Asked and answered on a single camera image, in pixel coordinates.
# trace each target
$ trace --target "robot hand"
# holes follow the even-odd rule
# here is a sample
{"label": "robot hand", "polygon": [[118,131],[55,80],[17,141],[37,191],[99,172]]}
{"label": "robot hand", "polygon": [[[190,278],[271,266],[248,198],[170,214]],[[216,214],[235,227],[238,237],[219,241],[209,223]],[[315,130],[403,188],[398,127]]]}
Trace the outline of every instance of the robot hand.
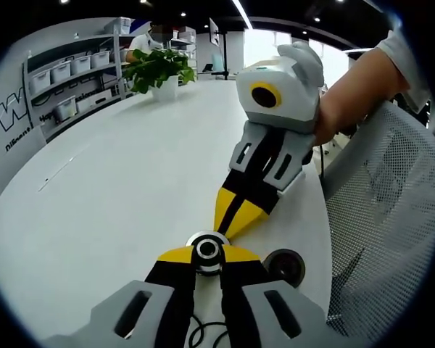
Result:
{"label": "robot hand", "polygon": [[279,46],[278,52],[236,78],[249,121],[216,201],[214,229],[228,239],[267,218],[311,160],[322,62],[301,42]]}
{"label": "robot hand", "polygon": [[[214,234],[202,241],[214,240]],[[183,348],[194,312],[195,272],[203,244],[161,255],[145,281],[132,281],[95,306],[90,322],[49,348]],[[362,348],[329,328],[323,310],[285,281],[274,281],[257,255],[229,244],[216,249],[222,313],[234,348]]]}

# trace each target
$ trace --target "mesh chair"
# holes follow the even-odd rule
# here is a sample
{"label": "mesh chair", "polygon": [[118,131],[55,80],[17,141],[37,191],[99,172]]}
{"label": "mesh chair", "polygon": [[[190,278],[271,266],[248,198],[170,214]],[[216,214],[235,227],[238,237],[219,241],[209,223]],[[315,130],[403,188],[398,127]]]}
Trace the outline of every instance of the mesh chair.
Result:
{"label": "mesh chair", "polygon": [[326,169],[333,280],[328,324],[378,341],[435,250],[435,137],[384,103]]}

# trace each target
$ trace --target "black ceiling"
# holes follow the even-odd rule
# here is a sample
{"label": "black ceiling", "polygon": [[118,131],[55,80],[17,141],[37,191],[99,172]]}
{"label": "black ceiling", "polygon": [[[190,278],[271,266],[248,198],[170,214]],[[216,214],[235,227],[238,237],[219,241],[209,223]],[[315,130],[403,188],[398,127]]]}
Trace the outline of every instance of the black ceiling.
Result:
{"label": "black ceiling", "polygon": [[[384,14],[363,0],[241,0],[254,28],[279,30],[295,37],[314,38],[341,49],[375,46],[389,28]],[[13,11],[13,39],[59,22],[87,17],[132,17],[188,25],[204,32],[213,18],[220,29],[243,30],[244,24],[231,0],[59,0],[19,1]]]}

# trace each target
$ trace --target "monitor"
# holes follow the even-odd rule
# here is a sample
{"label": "monitor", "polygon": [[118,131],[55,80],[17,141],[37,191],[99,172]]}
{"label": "monitor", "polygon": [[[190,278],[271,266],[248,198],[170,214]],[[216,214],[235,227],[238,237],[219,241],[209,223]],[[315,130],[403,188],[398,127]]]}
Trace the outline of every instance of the monitor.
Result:
{"label": "monitor", "polygon": [[216,23],[210,18],[210,42],[219,47],[219,28]]}

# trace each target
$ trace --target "round table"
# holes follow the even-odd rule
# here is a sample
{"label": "round table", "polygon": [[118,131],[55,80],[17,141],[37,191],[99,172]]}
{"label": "round table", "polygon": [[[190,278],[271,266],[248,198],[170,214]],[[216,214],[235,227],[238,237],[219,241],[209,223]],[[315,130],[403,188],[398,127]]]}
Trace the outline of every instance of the round table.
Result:
{"label": "round table", "polygon": [[[0,197],[0,291],[24,327],[37,339],[71,334],[162,253],[212,230],[246,120],[235,82],[191,83],[171,103],[148,94],[118,102],[37,153]],[[262,260],[297,251],[306,264],[299,290],[327,313],[328,217],[314,164],[304,171],[270,219],[234,244]],[[205,323],[224,319],[218,277],[197,277],[195,300]],[[211,347],[223,327],[206,330]]]}

